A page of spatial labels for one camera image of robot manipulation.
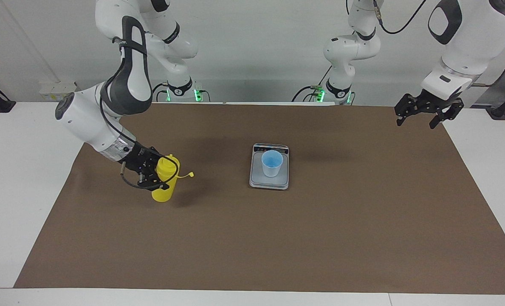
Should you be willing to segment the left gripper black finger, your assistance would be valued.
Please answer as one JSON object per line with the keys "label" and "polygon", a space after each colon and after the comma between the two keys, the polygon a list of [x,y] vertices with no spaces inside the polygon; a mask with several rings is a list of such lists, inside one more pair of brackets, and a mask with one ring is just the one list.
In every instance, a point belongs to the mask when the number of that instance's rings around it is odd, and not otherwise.
{"label": "left gripper black finger", "polygon": [[413,96],[403,96],[395,106],[397,116],[396,124],[401,126],[406,118],[415,114],[415,98]]}
{"label": "left gripper black finger", "polygon": [[455,99],[450,106],[442,108],[434,106],[435,116],[429,122],[429,127],[435,129],[441,122],[446,120],[454,120],[458,113],[464,108],[464,103],[461,99]]}

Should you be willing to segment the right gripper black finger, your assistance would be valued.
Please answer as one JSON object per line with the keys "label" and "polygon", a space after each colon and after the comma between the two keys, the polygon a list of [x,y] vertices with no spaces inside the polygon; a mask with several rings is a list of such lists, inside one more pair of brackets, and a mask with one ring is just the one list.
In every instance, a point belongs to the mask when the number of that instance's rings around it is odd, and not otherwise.
{"label": "right gripper black finger", "polygon": [[164,183],[157,176],[140,176],[138,179],[138,186],[145,190],[169,189],[169,184]]}
{"label": "right gripper black finger", "polygon": [[155,147],[145,147],[145,161],[149,164],[157,164],[159,159],[163,157]]}

